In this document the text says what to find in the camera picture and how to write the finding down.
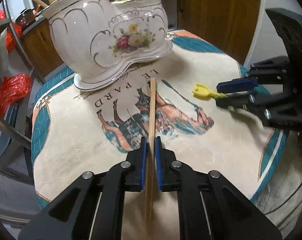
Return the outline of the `white floral ceramic utensil holder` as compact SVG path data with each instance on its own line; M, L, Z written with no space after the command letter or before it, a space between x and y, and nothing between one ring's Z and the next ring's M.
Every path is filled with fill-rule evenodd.
M82 91L107 87L132 64L157 60L173 47L162 0L56 0L43 16Z

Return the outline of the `kitchen counter with wood cabinets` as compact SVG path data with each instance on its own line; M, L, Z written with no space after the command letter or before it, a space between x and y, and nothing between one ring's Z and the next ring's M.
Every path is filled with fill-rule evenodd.
M55 0L22 37L43 75L62 63L85 83L105 82L170 50L172 20L244 62L260 0Z

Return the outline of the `red plastic bag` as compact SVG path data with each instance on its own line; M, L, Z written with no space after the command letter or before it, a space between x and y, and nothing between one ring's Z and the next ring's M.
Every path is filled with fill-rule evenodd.
M10 104L26 97L32 87L31 77L26 74L18 74L13 77L4 77L0 85L0 117L5 116Z

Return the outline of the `printed horse placemat cloth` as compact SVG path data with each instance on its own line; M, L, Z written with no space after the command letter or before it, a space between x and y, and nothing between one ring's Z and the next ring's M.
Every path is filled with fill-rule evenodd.
M184 30L111 84L63 70L35 97L31 155L44 208L20 239L281 239L252 200L287 133L254 107L244 67Z

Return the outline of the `yellow plastic scoop utensil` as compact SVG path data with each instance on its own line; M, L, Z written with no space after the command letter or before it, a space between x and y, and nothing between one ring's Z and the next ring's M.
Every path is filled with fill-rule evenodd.
M218 93L214 90L211 90L206 85L195 83L192 89L193 95L200 97L200 98L213 98L213 99L219 99L219 98L226 98L228 97L227 94L224 93Z

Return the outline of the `metal storage shelf rack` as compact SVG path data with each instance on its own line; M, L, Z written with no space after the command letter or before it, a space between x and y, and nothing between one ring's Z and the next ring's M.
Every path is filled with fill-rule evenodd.
M0 20L0 42L12 34L22 60L29 68L14 74L4 67L9 62L5 45L0 44L0 174L30 183L33 179L31 163L31 115L28 113L34 81L45 79L27 56L8 10Z

